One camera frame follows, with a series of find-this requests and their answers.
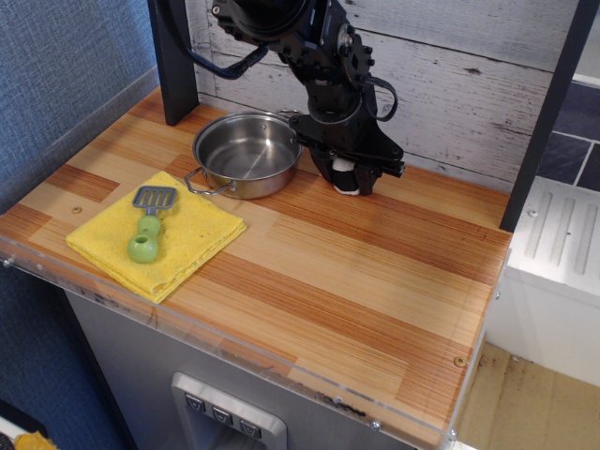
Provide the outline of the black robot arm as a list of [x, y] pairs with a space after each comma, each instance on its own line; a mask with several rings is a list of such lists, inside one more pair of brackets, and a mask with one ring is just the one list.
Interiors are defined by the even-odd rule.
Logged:
[[338, 1], [216, 1], [212, 14], [234, 39], [272, 51], [307, 91], [307, 113], [290, 118], [322, 177], [345, 195], [369, 195], [384, 173], [401, 176], [403, 151], [380, 129], [376, 91], [395, 88], [370, 69], [372, 50]]

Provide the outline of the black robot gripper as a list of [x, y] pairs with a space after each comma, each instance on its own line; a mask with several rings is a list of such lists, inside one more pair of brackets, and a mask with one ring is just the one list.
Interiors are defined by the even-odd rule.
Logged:
[[400, 177], [405, 171], [403, 150], [379, 127], [391, 116], [380, 117], [377, 111], [375, 85], [368, 83], [359, 93], [352, 113], [313, 111], [292, 116], [289, 124], [330, 185], [334, 186], [338, 178], [334, 169], [336, 157], [346, 158], [355, 163], [353, 173], [359, 194], [371, 195], [383, 173]]

